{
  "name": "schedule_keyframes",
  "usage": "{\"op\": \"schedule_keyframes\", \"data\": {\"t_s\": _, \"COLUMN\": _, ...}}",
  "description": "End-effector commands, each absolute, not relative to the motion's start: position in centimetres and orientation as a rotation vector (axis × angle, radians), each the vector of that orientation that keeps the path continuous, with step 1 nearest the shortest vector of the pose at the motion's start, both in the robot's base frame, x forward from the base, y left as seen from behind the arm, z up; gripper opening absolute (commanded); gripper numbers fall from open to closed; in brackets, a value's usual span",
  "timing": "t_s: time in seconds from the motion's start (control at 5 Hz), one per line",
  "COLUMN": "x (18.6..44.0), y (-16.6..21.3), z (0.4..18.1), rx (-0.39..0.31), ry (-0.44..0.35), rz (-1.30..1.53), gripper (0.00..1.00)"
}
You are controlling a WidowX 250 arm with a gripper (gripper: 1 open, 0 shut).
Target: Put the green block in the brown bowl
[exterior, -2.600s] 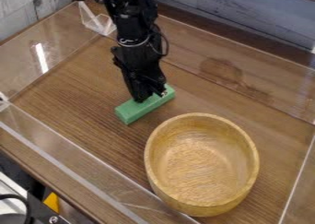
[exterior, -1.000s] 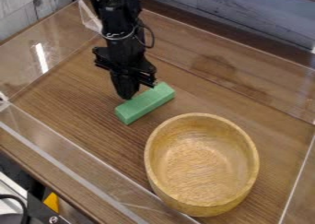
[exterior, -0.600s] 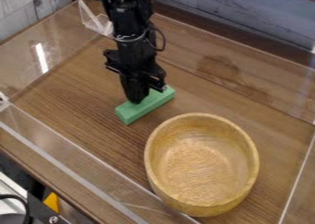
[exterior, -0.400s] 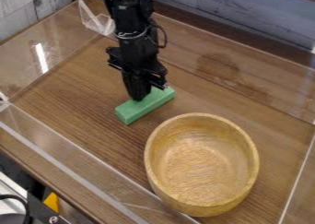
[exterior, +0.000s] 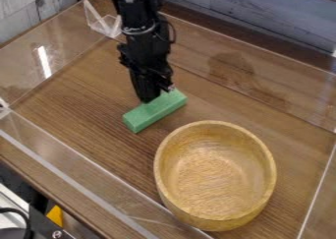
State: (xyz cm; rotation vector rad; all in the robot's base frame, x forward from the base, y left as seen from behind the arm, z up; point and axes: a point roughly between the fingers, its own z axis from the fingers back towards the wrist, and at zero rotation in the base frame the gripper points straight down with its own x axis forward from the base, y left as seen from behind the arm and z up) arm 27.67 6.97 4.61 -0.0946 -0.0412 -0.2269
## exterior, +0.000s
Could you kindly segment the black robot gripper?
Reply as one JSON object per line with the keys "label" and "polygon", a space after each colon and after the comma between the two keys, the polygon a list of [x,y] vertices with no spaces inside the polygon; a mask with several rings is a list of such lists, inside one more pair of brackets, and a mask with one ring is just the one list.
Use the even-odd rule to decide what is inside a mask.
{"label": "black robot gripper", "polygon": [[119,44],[120,63],[127,67],[135,93],[143,103],[173,89],[173,70],[168,63],[171,37],[168,26],[123,28],[125,42]]}

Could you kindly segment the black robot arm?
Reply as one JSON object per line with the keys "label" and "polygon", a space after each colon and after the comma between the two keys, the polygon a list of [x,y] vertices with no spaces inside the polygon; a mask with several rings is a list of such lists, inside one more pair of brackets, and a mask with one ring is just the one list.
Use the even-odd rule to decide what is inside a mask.
{"label": "black robot arm", "polygon": [[117,50],[128,68],[135,93],[148,103],[163,91],[173,88],[173,70],[168,63],[171,44],[169,22],[159,13],[161,0],[112,0],[121,16],[125,43]]}

